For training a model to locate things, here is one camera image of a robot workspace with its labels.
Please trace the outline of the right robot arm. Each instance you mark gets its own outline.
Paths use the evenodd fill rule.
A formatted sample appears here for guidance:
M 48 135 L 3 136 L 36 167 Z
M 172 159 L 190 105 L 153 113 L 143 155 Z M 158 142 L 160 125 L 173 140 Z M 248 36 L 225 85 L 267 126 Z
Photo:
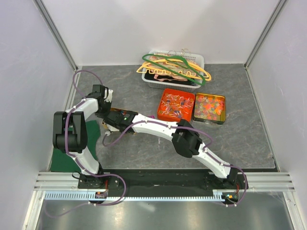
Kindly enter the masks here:
M 143 133 L 167 139 L 172 142 L 177 154 L 194 158 L 209 168 L 222 188 L 236 188 L 238 169 L 214 154 L 209 144 L 201 139 L 201 132 L 185 119 L 167 122 L 133 111 L 111 111 L 103 118 L 103 122 L 111 132 Z

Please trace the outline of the gold tin of gummies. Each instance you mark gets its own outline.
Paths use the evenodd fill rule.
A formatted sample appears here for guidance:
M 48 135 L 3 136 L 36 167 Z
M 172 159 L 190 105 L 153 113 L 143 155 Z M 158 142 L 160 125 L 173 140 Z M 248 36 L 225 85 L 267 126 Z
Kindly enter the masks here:
M 210 125 L 223 125 L 226 120 L 225 96 L 196 93 L 192 120 Z

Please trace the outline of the orange tray of lollipops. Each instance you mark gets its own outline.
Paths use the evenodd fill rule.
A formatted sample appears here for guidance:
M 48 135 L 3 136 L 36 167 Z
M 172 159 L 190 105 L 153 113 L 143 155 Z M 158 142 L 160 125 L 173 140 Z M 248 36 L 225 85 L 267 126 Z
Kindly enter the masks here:
M 185 119 L 191 121 L 195 95 L 189 92 L 165 89 L 157 108 L 157 118 L 163 121 Z

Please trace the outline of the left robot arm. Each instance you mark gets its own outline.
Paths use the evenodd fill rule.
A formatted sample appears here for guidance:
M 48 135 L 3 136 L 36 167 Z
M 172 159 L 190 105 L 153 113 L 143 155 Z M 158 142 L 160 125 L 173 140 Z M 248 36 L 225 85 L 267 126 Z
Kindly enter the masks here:
M 93 114 L 110 111 L 112 90 L 102 84 L 93 85 L 92 92 L 66 111 L 55 112 L 53 117 L 53 146 L 68 155 L 80 168 L 80 185 L 103 188 L 108 179 L 101 164 L 88 149 L 86 120 Z

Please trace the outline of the gold tin of candies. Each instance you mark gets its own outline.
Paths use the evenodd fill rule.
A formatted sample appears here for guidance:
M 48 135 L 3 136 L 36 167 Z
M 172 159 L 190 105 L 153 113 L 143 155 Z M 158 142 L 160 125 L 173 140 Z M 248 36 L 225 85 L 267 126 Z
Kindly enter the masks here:
M 111 110 L 110 111 L 118 111 L 118 112 L 121 112 L 121 113 L 123 113 L 123 114 L 125 114 L 125 113 L 127 113 L 127 114 L 130 114 L 131 115 L 131 124 L 133 124 L 133 120 L 134 120 L 134 118 L 135 118 L 135 116 L 137 116 L 139 113 L 138 112 L 135 112 L 135 111 L 130 111 L 130 110 L 121 110 L 121 109 L 116 109 L 116 108 L 111 108 Z

